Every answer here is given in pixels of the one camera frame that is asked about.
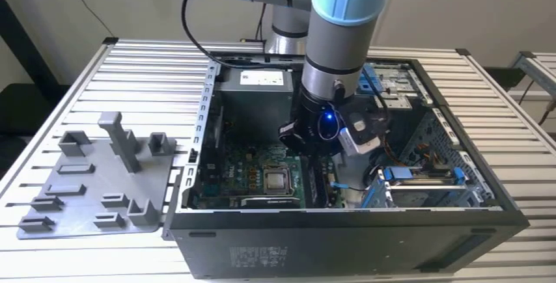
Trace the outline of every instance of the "black cable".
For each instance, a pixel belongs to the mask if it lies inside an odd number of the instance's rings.
[[[423,161],[424,159],[425,159],[424,157],[423,157],[423,158],[420,158],[420,159],[417,159],[417,160],[416,160],[416,162],[412,164],[412,166],[417,165],[417,164],[419,164],[419,162],[420,162],[420,161]]]
[[[526,98],[526,94],[528,93],[528,91],[530,91],[531,86],[532,86],[534,83],[535,83],[535,80],[531,79],[531,83],[530,83],[528,87],[526,88],[526,91],[523,92],[520,101],[518,102],[519,105],[522,105],[523,99]]]
[[[389,111],[389,107],[387,106],[387,101],[384,101],[383,95],[379,93],[379,91],[377,91],[377,89],[373,85],[372,77],[369,76],[369,73],[367,72],[365,67],[362,68],[362,70],[364,70],[364,76],[365,76],[367,82],[369,83],[369,86],[373,89],[373,93],[375,93],[376,97],[379,98],[379,101],[381,102],[381,105],[383,105],[383,108],[384,108],[384,114],[387,116],[385,118],[387,118],[387,121],[389,122],[391,121],[391,111]]]
[[[365,192],[367,191],[365,189],[356,189],[354,187],[348,187],[348,189],[354,190],[357,192]]]
[[[207,56],[207,58],[210,60],[215,61],[217,63],[219,63],[221,65],[223,65],[226,67],[238,68],[241,70],[260,70],[261,68],[277,68],[277,69],[281,69],[281,70],[289,69],[288,65],[280,65],[280,64],[238,65],[238,64],[233,64],[233,63],[229,63],[229,62],[225,62],[225,61],[217,59],[215,56],[213,54],[210,54],[210,52],[202,47],[202,45],[195,40],[195,37],[193,36],[193,34],[190,32],[190,28],[187,26],[187,18],[185,16],[186,10],[187,10],[187,1],[189,0],[183,0],[183,2],[182,2],[182,26],[183,26],[183,31],[185,31],[187,37],[190,38],[193,44],[195,45],[195,47],[198,47],[199,51]]]
[[[254,39],[258,40],[260,34],[261,34],[261,41],[262,41],[262,19],[265,18],[265,12],[268,10],[268,4],[262,4],[262,10],[261,10],[261,17],[260,17],[260,23],[257,24],[257,31],[254,32]]]
[[[95,12],[94,12],[94,11],[91,10],[91,8],[89,7],[86,0],[80,0],[80,2],[83,2],[83,5],[86,6],[87,10],[89,10],[89,11],[91,12],[91,14],[97,17],[97,20],[101,22],[101,24],[103,24],[103,26],[105,26],[106,30],[109,31],[109,33],[110,33],[110,34],[111,34],[111,36],[114,37],[114,34],[113,34],[111,29],[109,28],[109,26],[106,26],[106,24],[105,24],[103,20],[98,17],[98,15],[95,14]]]
[[[543,125],[543,122],[546,122],[548,118],[548,114],[550,114],[550,111],[546,111],[546,113],[543,114],[543,117],[539,120],[539,126]]]

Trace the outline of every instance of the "metal case frame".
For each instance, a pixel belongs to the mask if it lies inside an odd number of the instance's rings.
[[[297,55],[226,53],[226,59],[293,63]],[[452,273],[528,227],[528,220],[489,168],[417,60],[409,63],[489,183],[503,211],[408,209],[189,210],[198,158],[175,182],[163,236],[177,241],[195,278]],[[219,65],[207,69],[193,151],[201,151]]]

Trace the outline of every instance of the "slotted aluminum table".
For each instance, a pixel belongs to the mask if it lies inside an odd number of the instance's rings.
[[[512,67],[522,68],[556,99],[556,53],[520,52]]]
[[[215,51],[262,50],[260,44],[205,46]],[[435,281],[556,282],[555,142],[471,56],[456,50],[392,47],[373,47],[369,56],[419,59],[531,221],[531,227],[468,268],[453,276],[435,276]],[[123,112],[123,127],[133,129],[137,137],[149,136],[151,130],[175,137],[174,165],[185,165],[206,66],[206,56],[189,42],[119,40],[102,45],[0,181],[0,278],[56,283],[194,281],[175,243],[161,238],[162,230],[151,234],[20,241],[16,225],[59,158],[58,138],[70,129],[84,130],[90,137],[105,137],[97,125],[102,111]],[[177,175],[174,170],[170,183]],[[353,276],[302,280],[371,279]],[[432,280],[429,276],[375,278],[380,282],[409,279]]]

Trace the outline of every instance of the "motherboard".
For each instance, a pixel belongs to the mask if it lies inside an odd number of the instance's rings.
[[[222,176],[203,182],[201,204],[206,208],[250,208],[281,198],[305,207],[302,161],[284,146],[226,147]]]

